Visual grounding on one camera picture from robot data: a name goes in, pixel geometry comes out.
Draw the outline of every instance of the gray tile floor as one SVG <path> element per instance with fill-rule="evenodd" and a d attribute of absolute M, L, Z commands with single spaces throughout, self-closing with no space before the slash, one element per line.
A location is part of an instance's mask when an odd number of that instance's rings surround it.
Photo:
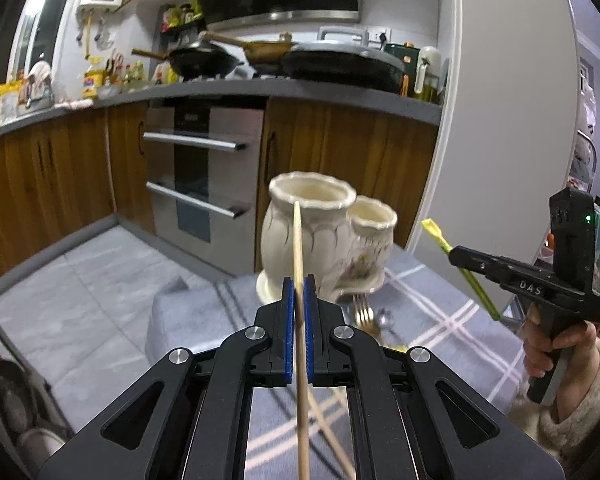
<path fill-rule="evenodd" d="M 67 252 L 0 297 L 0 324 L 80 430 L 148 368 L 155 293 L 205 280 L 120 226 Z"/>

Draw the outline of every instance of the hand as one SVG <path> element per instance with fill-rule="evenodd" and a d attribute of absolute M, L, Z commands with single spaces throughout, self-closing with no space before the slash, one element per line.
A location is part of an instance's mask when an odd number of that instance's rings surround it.
<path fill-rule="evenodd" d="M 539 329 L 540 314 L 535 306 L 529 310 L 525 323 L 525 368 L 531 377 L 544 377 L 554 367 L 545 352 L 574 347 L 562 383 L 555 396 L 558 422 L 571 415 L 593 384 L 600 353 L 596 348 L 596 327 L 589 321 L 580 322 L 558 334 L 553 341 Z"/>

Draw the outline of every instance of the fork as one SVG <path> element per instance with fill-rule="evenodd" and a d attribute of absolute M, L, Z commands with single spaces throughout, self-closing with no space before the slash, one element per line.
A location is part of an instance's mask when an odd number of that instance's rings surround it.
<path fill-rule="evenodd" d="M 382 346 L 386 346 L 382 339 L 382 331 L 374 318 L 374 311 L 369 305 L 366 294 L 355 294 L 353 296 L 353 309 L 356 327 L 375 338 Z"/>

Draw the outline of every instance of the metal bolt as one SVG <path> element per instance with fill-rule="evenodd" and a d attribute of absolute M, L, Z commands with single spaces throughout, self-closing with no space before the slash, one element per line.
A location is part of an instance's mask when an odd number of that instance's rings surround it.
<path fill-rule="evenodd" d="M 347 325 L 340 325 L 333 329 L 333 335 L 338 339 L 349 339 L 353 337 L 353 329 Z"/>
<path fill-rule="evenodd" d="M 247 339 L 262 339 L 264 337 L 264 329 L 261 326 L 250 326 L 244 331 L 244 335 Z"/>
<path fill-rule="evenodd" d="M 182 364 L 187 359 L 189 359 L 189 351 L 185 348 L 176 348 L 169 354 L 169 361 L 175 365 Z"/>
<path fill-rule="evenodd" d="M 409 355 L 417 363 L 426 363 L 431 359 L 431 354 L 426 348 L 414 348 L 409 352 Z"/>

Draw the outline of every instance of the plaid tablecloth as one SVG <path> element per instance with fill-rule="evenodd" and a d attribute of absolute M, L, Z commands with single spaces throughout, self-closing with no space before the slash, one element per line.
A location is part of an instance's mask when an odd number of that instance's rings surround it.
<path fill-rule="evenodd" d="M 156 295 L 146 354 L 156 362 L 176 347 L 193 353 L 215 348 L 229 334 L 253 324 L 260 301 L 256 276 L 189 290 L 171 283 Z M 431 349 L 478 393 L 507 413 L 523 381 L 522 342 L 470 298 L 401 248 L 394 247 L 384 286 L 369 295 L 370 306 L 392 314 L 382 334 L 391 346 Z M 245 478 L 295 478 L 295 385 L 277 390 L 256 388 Z M 324 415 L 352 458 L 344 391 L 314 388 Z M 344 479 L 345 473 L 310 418 L 312 479 Z"/>

